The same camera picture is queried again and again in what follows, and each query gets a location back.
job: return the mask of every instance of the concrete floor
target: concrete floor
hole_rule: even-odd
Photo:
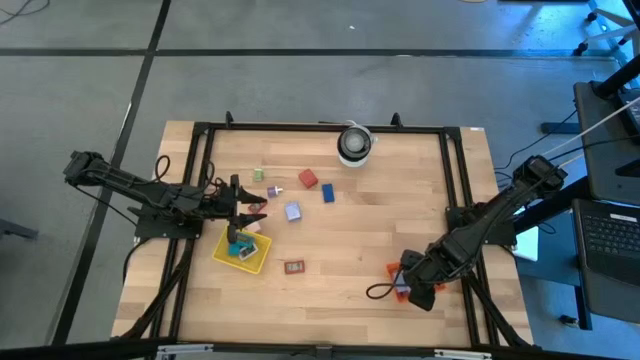
[[[21,2],[6,3],[14,9]],[[0,48],[146,48],[159,7],[151,0],[54,1],[40,14],[0,26]],[[572,49],[599,31],[584,24],[588,12],[585,4],[496,0],[183,0],[173,2],[159,46]],[[590,48],[608,49],[605,42]],[[0,217],[40,230],[36,242],[0,242],[0,323],[6,325],[0,348],[47,341],[94,203],[64,185],[61,172],[73,149],[111,153],[141,62],[0,57],[6,119],[0,124]],[[406,124],[482,126],[494,163],[502,165],[540,135],[540,122],[573,110],[574,82],[603,79],[617,68],[613,60],[593,58],[157,57],[122,167],[151,173],[165,121],[221,121],[227,110],[238,121],[384,124],[397,111]],[[552,137],[533,150],[564,139]],[[575,162],[570,172],[579,177],[584,164]],[[112,204],[124,209],[130,202],[115,196]],[[109,212],[71,342],[108,338],[131,239],[131,226]],[[571,289],[527,278],[521,284],[538,345],[635,356],[637,326],[599,317],[592,332],[560,326],[557,316],[575,312]]]

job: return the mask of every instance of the laptop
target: laptop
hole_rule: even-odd
[[[580,199],[572,206],[590,311],[640,323],[640,209]]]

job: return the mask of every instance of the yellow tray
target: yellow tray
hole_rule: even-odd
[[[256,239],[258,252],[255,255],[245,261],[240,260],[240,258],[237,256],[229,256],[229,241],[227,240],[227,228],[225,228],[222,232],[222,235],[220,236],[220,240],[218,240],[216,249],[213,251],[212,257],[214,260],[218,260],[240,270],[258,275],[260,273],[260,270],[262,270],[262,264],[264,264],[264,259],[267,258],[267,253],[269,252],[269,248],[271,247],[271,239],[266,236],[248,231],[241,232],[247,235],[251,235]]]

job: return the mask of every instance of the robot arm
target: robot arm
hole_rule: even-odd
[[[205,194],[204,189],[191,185],[142,179],[114,168],[98,153],[78,151],[71,154],[71,162],[64,170],[64,175],[65,182],[71,186],[103,186],[141,203],[141,209],[129,208],[139,218],[138,227],[146,222],[157,229],[179,229],[202,220],[227,219],[228,239],[233,243],[238,229],[266,217],[264,214],[237,215],[238,202],[251,204],[267,201],[246,192],[239,184],[238,175],[231,176],[230,184],[219,181],[213,194]]]
[[[511,186],[475,209],[469,224],[456,228],[429,245],[424,254],[405,250],[401,258],[403,277],[411,288],[409,301],[430,311],[434,285],[467,274],[475,265],[489,231],[529,202],[562,188],[567,173],[541,156],[530,157],[513,174]]]

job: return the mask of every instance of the wooden table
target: wooden table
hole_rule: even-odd
[[[167,123],[159,154],[171,157],[165,180],[180,182],[192,122]],[[497,193],[483,129],[463,128],[463,145],[475,201]],[[431,312],[391,295],[370,300],[365,289],[388,282],[385,265],[404,249],[424,251],[446,232],[448,205],[438,136],[378,134],[365,167],[350,169],[337,157],[337,132],[219,130],[212,160],[225,181],[239,174],[245,188],[266,197],[268,186],[284,188],[269,200],[261,221],[273,244],[262,272],[252,275],[214,261],[225,221],[205,222],[196,242],[179,339],[339,345],[469,346],[459,281],[437,294]],[[453,144],[451,161],[460,204],[462,191]],[[253,169],[264,169],[253,182]],[[320,184],[332,183],[336,201],[325,204],[320,184],[307,190],[298,173],[311,168]],[[287,222],[284,204],[298,201],[302,220]],[[155,296],[168,241],[153,239],[132,257],[113,335],[128,330]],[[484,248],[492,298],[527,341],[531,331],[513,258]],[[304,259],[304,274],[285,275],[283,262]],[[168,333],[173,300],[165,308],[161,335]],[[475,299],[481,339],[486,327]]]

